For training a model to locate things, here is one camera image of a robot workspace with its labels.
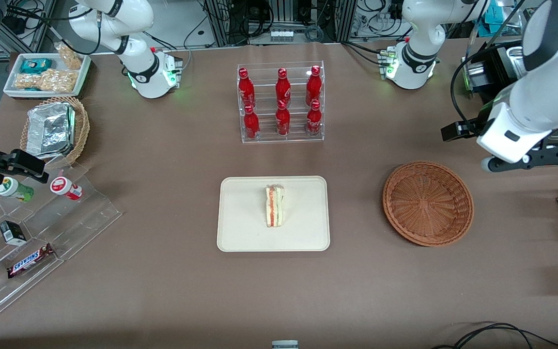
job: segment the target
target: coca-cola bottle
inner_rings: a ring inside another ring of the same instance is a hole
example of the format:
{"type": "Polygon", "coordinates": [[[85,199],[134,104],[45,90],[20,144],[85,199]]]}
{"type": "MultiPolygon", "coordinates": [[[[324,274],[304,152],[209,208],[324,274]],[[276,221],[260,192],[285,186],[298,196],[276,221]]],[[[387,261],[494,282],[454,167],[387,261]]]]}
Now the coca-cola bottle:
{"type": "Polygon", "coordinates": [[[311,67],[310,79],[307,80],[307,96],[305,103],[311,105],[311,101],[319,99],[320,91],[322,90],[322,78],[320,78],[320,66],[315,65],[311,67]]]}
{"type": "Polygon", "coordinates": [[[288,135],[290,133],[290,112],[285,101],[277,101],[275,117],[277,118],[277,134],[280,136],[288,135]]]}
{"type": "Polygon", "coordinates": [[[245,105],[250,104],[255,108],[255,90],[253,88],[253,82],[248,77],[248,71],[246,68],[238,69],[238,92],[240,93],[242,103],[245,105]]]}
{"type": "Polygon", "coordinates": [[[311,110],[307,113],[307,126],[305,132],[310,137],[315,137],[320,133],[320,122],[322,121],[322,112],[320,111],[320,101],[314,99],[311,102],[311,110]]]}
{"type": "Polygon", "coordinates": [[[277,72],[279,79],[275,85],[275,92],[277,92],[277,101],[285,101],[286,105],[290,106],[290,82],[288,81],[288,71],[285,68],[279,68],[277,72]]]}
{"type": "Polygon", "coordinates": [[[257,140],[260,137],[260,121],[253,112],[253,106],[244,106],[244,128],[248,139],[257,140]]]}

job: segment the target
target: table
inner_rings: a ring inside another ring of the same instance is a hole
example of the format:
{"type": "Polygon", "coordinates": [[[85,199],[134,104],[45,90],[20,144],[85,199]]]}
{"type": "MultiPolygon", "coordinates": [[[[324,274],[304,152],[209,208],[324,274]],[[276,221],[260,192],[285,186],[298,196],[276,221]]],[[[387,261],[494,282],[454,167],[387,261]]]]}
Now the table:
{"type": "MultiPolygon", "coordinates": [[[[196,51],[182,88],[157,100],[131,89],[117,57],[93,57],[79,162],[124,215],[0,314],[0,348],[252,349],[294,338],[303,349],[427,349],[487,320],[558,342],[558,166],[486,173],[474,139],[441,141],[458,120],[448,85],[464,51],[448,40],[418,91],[381,81],[340,45],[196,51]],[[242,145],[237,64],[307,60],[327,69],[325,141],[242,145]],[[474,196],[474,223],[455,245],[413,245],[381,211],[386,177],[417,159],[449,166],[474,196]],[[328,250],[219,251],[221,181],[270,175],[325,177],[328,250]]],[[[459,99],[476,115],[480,102],[459,99]]],[[[2,98],[1,150],[17,146],[36,104],[2,98]]],[[[480,343],[526,347],[507,333],[480,343]]]]}

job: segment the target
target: red and white bottle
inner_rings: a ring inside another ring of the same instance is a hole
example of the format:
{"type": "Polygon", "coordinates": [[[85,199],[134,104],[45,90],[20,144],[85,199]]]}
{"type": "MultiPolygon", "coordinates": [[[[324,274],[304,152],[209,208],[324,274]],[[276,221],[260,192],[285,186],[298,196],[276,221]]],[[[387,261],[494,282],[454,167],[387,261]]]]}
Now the red and white bottle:
{"type": "Polygon", "coordinates": [[[320,78],[320,66],[315,65],[311,67],[310,79],[307,80],[307,95],[305,97],[305,103],[311,106],[311,102],[314,99],[320,98],[320,92],[322,90],[322,78],[320,78]]]}
{"type": "Polygon", "coordinates": [[[256,141],[260,138],[260,120],[253,112],[251,104],[244,106],[244,128],[248,139],[256,141]]]}
{"type": "Polygon", "coordinates": [[[279,79],[275,85],[275,92],[277,92],[277,101],[285,101],[286,106],[290,106],[290,81],[288,80],[288,71],[286,68],[279,68],[277,72],[279,79]]]}
{"type": "Polygon", "coordinates": [[[320,101],[314,99],[311,102],[311,110],[307,113],[307,125],[305,132],[310,137],[316,137],[320,133],[320,123],[322,121],[322,112],[320,111],[320,101]]]}
{"type": "Polygon", "coordinates": [[[245,105],[250,104],[255,108],[255,90],[253,88],[253,82],[250,77],[248,77],[248,71],[246,68],[240,68],[238,70],[238,92],[242,99],[242,103],[245,105]]]}
{"type": "Polygon", "coordinates": [[[64,195],[71,200],[78,200],[83,195],[83,188],[66,177],[57,177],[51,182],[51,191],[57,195],[64,195]]]}
{"type": "Polygon", "coordinates": [[[290,111],[288,111],[288,104],[285,101],[277,101],[277,134],[286,136],[290,133],[290,111]]]}

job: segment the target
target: clear acrylic stand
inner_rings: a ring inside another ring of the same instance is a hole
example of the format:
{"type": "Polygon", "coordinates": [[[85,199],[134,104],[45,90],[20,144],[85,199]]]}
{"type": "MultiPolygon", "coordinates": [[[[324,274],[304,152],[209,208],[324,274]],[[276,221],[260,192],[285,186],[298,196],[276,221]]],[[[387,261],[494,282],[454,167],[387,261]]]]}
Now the clear acrylic stand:
{"type": "Polygon", "coordinates": [[[257,140],[247,137],[244,126],[244,104],[238,93],[238,70],[236,71],[236,97],[238,99],[239,117],[241,124],[242,143],[281,143],[281,142],[314,142],[324,140],[324,61],[312,62],[290,62],[290,63],[259,63],[239,64],[238,69],[246,68],[248,76],[253,82],[255,89],[255,113],[260,120],[260,137],[257,140]],[[320,77],[322,79],[322,90],[320,92],[320,132],[315,137],[310,137],[305,132],[307,126],[307,113],[310,108],[305,103],[307,80],[311,75],[311,67],[321,67],[320,77]],[[290,102],[290,133],[286,136],[277,134],[277,95],[275,84],[277,83],[277,71],[279,68],[288,70],[288,80],[292,89],[290,102]]]}
{"type": "Polygon", "coordinates": [[[53,194],[49,185],[25,179],[22,183],[35,190],[30,201],[22,203],[17,199],[0,197],[0,223],[18,223],[27,238],[27,243],[22,246],[7,245],[0,232],[0,312],[122,215],[84,176],[86,168],[70,165],[64,157],[57,157],[46,164],[45,171],[49,173],[49,180],[66,176],[83,188],[83,196],[72,201],[53,194]],[[7,278],[6,268],[47,243],[51,244],[55,254],[19,276],[7,278]]]}

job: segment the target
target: wicker basket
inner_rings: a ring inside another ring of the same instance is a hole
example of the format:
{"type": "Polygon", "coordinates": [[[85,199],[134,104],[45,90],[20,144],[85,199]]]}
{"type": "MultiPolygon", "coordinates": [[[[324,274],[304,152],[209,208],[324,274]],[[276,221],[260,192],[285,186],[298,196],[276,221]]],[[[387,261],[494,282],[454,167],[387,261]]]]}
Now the wicker basket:
{"type": "Polygon", "coordinates": [[[469,230],[474,206],[468,188],[449,168],[427,161],[399,166],[383,190],[383,208],[391,225],[408,240],[440,247],[469,230]]]}
{"type": "MultiPolygon", "coordinates": [[[[40,105],[54,103],[54,102],[68,102],[75,109],[75,148],[66,156],[66,160],[69,163],[75,162],[75,160],[81,155],[85,143],[87,141],[87,134],[89,133],[89,118],[87,117],[87,112],[83,107],[83,104],[79,102],[75,97],[53,97],[46,101],[40,103],[40,105]]],[[[20,136],[20,148],[22,150],[27,149],[27,130],[29,129],[29,118],[25,122],[25,127],[23,128],[23,134],[20,136]]]]}

